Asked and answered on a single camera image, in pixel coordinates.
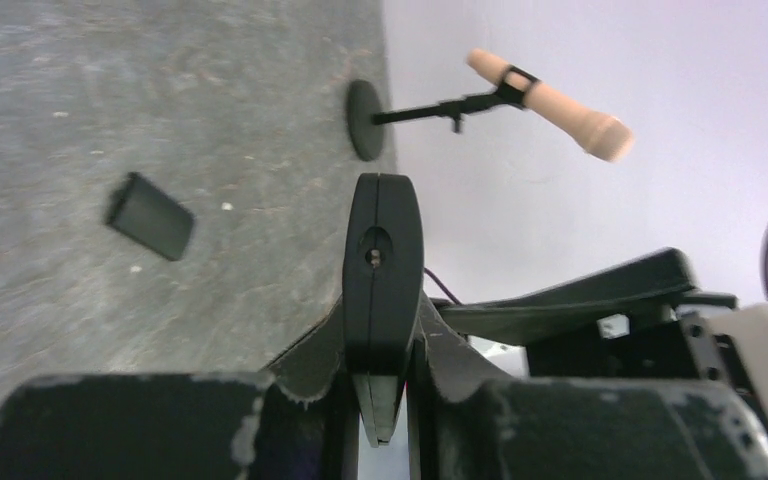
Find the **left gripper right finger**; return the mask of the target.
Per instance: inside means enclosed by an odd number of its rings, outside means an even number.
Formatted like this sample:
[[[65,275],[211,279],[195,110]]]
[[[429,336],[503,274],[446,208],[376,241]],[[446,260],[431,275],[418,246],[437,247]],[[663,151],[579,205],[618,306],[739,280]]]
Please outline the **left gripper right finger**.
[[[509,375],[422,298],[407,382],[414,479],[768,479],[768,434],[712,381]]]

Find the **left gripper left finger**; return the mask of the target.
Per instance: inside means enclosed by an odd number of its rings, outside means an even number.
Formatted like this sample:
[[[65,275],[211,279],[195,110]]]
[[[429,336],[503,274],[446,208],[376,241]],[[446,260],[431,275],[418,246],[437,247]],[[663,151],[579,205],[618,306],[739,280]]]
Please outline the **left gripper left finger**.
[[[0,404],[0,479],[353,479],[353,301],[255,372],[38,376]]]

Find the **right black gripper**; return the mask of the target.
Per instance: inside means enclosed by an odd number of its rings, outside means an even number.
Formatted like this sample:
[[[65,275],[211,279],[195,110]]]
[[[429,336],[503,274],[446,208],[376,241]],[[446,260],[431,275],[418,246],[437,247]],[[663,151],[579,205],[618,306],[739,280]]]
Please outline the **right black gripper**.
[[[700,290],[686,255],[663,248],[516,298],[472,304],[438,299],[436,310],[460,334],[518,346],[537,341],[526,347],[533,377],[749,385],[735,341],[715,332],[707,317],[691,311],[661,323],[668,309],[699,305],[735,310],[737,297]],[[605,338],[596,323],[614,315],[650,326]]]

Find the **black slim remote control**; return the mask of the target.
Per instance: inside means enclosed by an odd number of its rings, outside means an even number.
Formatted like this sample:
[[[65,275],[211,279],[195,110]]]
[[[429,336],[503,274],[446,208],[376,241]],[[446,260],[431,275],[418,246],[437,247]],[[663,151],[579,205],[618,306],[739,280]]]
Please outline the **black slim remote control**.
[[[423,227],[411,180],[360,175],[342,270],[344,358],[372,447],[388,444],[394,434],[423,270]]]

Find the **black remote battery cover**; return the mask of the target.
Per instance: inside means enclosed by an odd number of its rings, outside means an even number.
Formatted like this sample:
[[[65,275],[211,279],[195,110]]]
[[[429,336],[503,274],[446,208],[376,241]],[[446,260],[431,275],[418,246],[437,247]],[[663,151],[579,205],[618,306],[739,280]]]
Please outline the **black remote battery cover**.
[[[138,172],[113,191],[106,226],[168,261],[181,260],[196,226],[191,210]]]

